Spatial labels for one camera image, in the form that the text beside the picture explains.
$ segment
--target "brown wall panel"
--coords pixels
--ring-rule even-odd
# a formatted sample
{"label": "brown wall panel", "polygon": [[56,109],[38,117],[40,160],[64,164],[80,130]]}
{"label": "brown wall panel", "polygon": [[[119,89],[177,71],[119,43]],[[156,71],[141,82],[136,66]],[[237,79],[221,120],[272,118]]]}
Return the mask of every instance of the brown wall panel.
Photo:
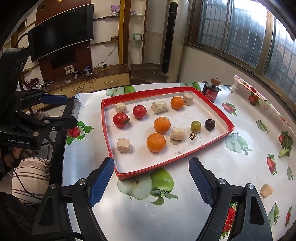
{"label": "brown wall panel", "polygon": [[[57,0],[44,0],[37,8],[36,25],[61,12],[90,3],[91,0],[62,0],[62,2],[59,2]],[[75,49],[77,61],[53,70],[51,65],[51,59],[55,57],[56,54],[71,49]],[[83,43],[69,46],[67,48],[63,48],[39,59],[38,61],[40,71],[44,80],[54,81],[66,77],[64,67],[72,64],[75,68],[78,68],[79,71],[82,72],[84,70],[84,67],[87,65],[89,65],[92,68],[90,43],[89,41],[86,41]]]}

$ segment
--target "purple plush toy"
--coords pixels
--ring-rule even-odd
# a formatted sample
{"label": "purple plush toy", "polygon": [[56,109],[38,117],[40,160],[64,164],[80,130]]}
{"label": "purple plush toy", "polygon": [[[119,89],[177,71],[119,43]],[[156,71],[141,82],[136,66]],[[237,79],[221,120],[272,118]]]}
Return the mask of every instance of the purple plush toy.
{"label": "purple plush toy", "polygon": [[120,5],[116,6],[116,5],[111,5],[111,15],[112,16],[118,16],[119,15],[119,9],[120,9]]}

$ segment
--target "stain on tray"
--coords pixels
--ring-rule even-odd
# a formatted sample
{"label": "stain on tray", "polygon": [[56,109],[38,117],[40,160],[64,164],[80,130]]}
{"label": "stain on tray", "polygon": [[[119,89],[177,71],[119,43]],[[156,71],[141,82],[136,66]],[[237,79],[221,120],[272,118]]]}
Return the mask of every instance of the stain on tray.
{"label": "stain on tray", "polygon": [[171,142],[173,145],[178,145],[178,144],[180,144],[182,141],[177,141],[177,140],[170,139],[170,142]]}

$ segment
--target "metal bolt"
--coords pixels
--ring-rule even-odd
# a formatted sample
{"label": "metal bolt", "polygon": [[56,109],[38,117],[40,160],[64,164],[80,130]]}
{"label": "metal bolt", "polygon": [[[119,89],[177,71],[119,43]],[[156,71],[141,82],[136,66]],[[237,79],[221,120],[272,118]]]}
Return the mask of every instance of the metal bolt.
{"label": "metal bolt", "polygon": [[250,188],[250,189],[254,189],[255,186],[252,183],[248,183],[247,187]]}
{"label": "metal bolt", "polygon": [[57,185],[55,183],[52,183],[52,184],[49,185],[50,189],[55,189],[56,187],[57,187]]}
{"label": "metal bolt", "polygon": [[78,180],[79,185],[83,185],[85,183],[86,183],[86,180],[84,178]]}
{"label": "metal bolt", "polygon": [[225,181],[223,178],[219,178],[219,179],[218,179],[218,183],[220,183],[220,184],[225,184],[226,181]]}

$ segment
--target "drawer handle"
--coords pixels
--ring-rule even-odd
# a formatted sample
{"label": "drawer handle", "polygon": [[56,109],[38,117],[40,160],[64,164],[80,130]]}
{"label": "drawer handle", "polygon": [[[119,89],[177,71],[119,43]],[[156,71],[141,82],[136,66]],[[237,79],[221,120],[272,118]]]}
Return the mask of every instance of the drawer handle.
{"label": "drawer handle", "polygon": [[80,90],[80,89],[83,89],[83,87],[80,87],[78,89],[71,90],[71,92],[74,92],[74,91],[77,91],[77,90]]}
{"label": "drawer handle", "polygon": [[108,81],[108,82],[104,82],[104,83],[109,84],[109,83],[112,83],[112,82],[119,82],[119,80],[113,80],[113,81]]}

